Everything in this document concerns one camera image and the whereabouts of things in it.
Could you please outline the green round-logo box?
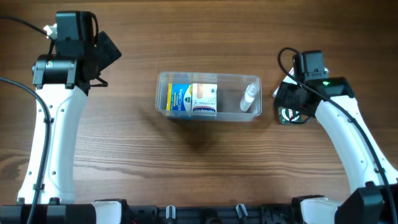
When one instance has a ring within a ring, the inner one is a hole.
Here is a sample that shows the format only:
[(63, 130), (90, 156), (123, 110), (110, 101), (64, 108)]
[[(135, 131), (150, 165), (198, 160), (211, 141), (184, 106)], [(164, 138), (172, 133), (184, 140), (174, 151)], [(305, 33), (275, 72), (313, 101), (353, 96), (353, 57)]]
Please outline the green round-logo box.
[(279, 107), (279, 123), (284, 124), (305, 124), (311, 120), (311, 117), (303, 118), (302, 114), (298, 111)]

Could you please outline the white dropper bottle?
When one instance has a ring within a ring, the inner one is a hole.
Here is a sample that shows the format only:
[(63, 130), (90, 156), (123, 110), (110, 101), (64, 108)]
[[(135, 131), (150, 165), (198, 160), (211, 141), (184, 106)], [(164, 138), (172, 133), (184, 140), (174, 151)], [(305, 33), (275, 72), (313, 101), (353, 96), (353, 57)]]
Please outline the white dropper bottle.
[(246, 112), (249, 109), (259, 92), (259, 89), (260, 86), (258, 82), (253, 82), (248, 85), (239, 104), (241, 111)]

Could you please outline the blue yellow VapoDrops box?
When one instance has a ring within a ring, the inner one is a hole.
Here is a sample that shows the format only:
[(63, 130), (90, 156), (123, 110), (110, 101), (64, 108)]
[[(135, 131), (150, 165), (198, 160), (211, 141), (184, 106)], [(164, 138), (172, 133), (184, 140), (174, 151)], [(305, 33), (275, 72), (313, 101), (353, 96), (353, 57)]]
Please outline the blue yellow VapoDrops box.
[(167, 89), (167, 116), (179, 113), (190, 115), (192, 112), (193, 85), (188, 83), (169, 83)]

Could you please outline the white Hansaplast box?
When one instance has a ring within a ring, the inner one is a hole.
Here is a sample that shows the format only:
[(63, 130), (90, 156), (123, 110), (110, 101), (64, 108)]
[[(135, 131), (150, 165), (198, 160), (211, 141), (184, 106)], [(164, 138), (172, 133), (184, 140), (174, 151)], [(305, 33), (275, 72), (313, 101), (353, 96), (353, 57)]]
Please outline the white Hansaplast box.
[(217, 88), (217, 84), (194, 83), (192, 111), (215, 115), (217, 112)]

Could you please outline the white green medicine box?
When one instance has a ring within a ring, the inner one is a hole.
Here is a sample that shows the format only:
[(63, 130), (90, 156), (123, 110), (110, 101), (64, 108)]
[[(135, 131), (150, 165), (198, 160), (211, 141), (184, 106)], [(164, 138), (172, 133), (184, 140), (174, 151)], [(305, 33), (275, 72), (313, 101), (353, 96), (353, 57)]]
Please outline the white green medicine box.
[[(290, 74), (291, 76), (294, 76), (294, 68), (291, 68), (289, 74)], [(279, 84), (279, 86), (276, 88), (276, 90), (273, 92), (273, 94), (272, 94), (272, 97), (273, 97), (273, 98), (276, 97), (277, 92), (279, 91), (279, 87), (281, 86), (282, 83), (291, 83), (291, 84), (294, 84), (294, 85), (297, 84), (297, 82), (295, 82), (295, 81), (294, 81), (293, 79), (291, 79), (289, 76), (286, 76), (286, 77), (282, 80), (282, 82)]]

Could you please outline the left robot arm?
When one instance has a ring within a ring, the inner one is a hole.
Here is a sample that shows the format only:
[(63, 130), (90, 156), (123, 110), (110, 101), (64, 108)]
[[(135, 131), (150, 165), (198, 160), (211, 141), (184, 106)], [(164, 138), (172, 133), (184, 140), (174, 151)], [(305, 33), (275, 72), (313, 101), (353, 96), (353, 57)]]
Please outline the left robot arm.
[(59, 11), (42, 33), (48, 53), (32, 67), (37, 102), (29, 165), (15, 205), (1, 207), (2, 223), (122, 223), (123, 200), (75, 202), (73, 163), (78, 123), (89, 90), (106, 87), (100, 75), (121, 52), (89, 11)]

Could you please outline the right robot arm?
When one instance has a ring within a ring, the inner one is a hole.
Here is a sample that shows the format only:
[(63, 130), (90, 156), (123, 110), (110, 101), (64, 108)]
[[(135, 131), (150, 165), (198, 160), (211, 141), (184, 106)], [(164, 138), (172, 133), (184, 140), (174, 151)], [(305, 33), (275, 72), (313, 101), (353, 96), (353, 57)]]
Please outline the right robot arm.
[(347, 79), (330, 78), (319, 50), (294, 53), (292, 82), (282, 82), (274, 104), (315, 118), (331, 139), (348, 178), (344, 202), (297, 198), (302, 223), (397, 223), (397, 170), (380, 150)]

